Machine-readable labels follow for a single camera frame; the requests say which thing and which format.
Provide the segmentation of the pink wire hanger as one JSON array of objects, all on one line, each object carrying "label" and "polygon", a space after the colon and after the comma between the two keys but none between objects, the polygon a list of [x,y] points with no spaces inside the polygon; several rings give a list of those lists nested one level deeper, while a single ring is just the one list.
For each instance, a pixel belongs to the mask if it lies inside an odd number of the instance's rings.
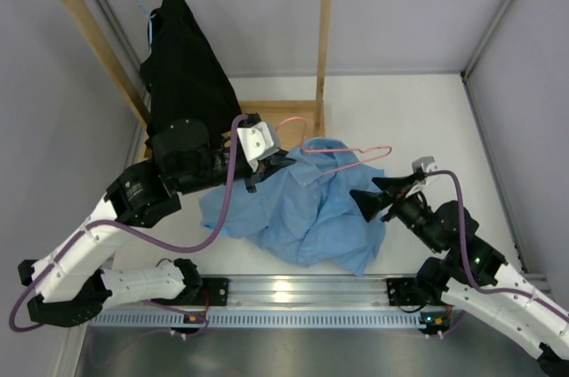
[{"label": "pink wire hanger", "polygon": [[283,128],[284,126],[286,126],[290,123],[294,123],[294,122],[302,122],[302,124],[303,124],[302,132],[301,132],[301,141],[299,143],[299,150],[301,150],[305,154],[314,155],[314,154],[332,154],[332,153],[342,153],[342,154],[351,153],[355,156],[356,154],[365,155],[365,154],[371,153],[373,151],[381,151],[382,150],[382,153],[378,156],[368,157],[364,160],[357,159],[353,163],[345,164],[343,166],[338,166],[335,169],[326,171],[325,174],[332,174],[335,172],[341,172],[341,171],[348,170],[350,168],[358,167],[358,166],[363,165],[363,164],[370,164],[371,162],[374,162],[374,161],[377,161],[377,160],[380,160],[380,159],[383,159],[383,158],[390,156],[393,152],[393,147],[390,145],[376,146],[376,147],[365,148],[365,149],[361,149],[361,148],[308,148],[306,143],[307,143],[307,133],[308,133],[309,124],[308,124],[308,120],[306,118],[304,118],[302,116],[287,117],[286,119],[280,121],[276,125],[276,131],[279,132],[279,130],[281,128]]}]

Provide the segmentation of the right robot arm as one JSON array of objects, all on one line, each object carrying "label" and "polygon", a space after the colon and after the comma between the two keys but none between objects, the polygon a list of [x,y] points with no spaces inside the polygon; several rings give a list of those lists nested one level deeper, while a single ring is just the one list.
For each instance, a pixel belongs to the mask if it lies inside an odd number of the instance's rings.
[{"label": "right robot arm", "polygon": [[433,253],[413,282],[416,297],[460,309],[507,336],[548,376],[568,374],[568,312],[493,246],[463,203],[457,176],[448,172],[456,198],[432,209],[422,190],[429,175],[375,178],[377,191],[350,192],[366,221],[401,221]]}]

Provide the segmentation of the light blue shirt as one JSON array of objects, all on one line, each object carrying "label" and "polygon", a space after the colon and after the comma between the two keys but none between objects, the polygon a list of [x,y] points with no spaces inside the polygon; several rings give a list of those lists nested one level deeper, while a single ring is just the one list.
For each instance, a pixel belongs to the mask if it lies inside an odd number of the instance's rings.
[{"label": "light blue shirt", "polygon": [[[315,137],[308,148],[347,148],[340,140]],[[220,235],[243,238],[279,260],[303,268],[330,261],[356,276],[375,261],[386,236],[380,219],[365,221],[351,189],[374,191],[373,177],[382,169],[363,164],[325,174],[355,162],[351,153],[305,154],[249,193],[244,182],[233,184],[228,215]]]}]

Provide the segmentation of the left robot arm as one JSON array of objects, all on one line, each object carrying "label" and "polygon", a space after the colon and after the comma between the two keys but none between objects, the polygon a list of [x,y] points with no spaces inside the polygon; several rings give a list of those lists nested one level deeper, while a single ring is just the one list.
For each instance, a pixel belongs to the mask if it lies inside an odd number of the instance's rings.
[{"label": "left robot arm", "polygon": [[192,119],[170,122],[149,140],[150,159],[127,167],[107,188],[92,213],[60,246],[40,260],[19,267],[31,328],[81,325],[106,309],[153,301],[188,306],[202,299],[203,281],[189,256],[190,246],[177,248],[177,258],[147,269],[104,268],[129,239],[148,240],[148,230],[181,209],[181,197],[223,186],[229,201],[233,184],[248,192],[292,165],[275,129],[258,115],[240,115],[230,132],[212,144],[206,126]]}]

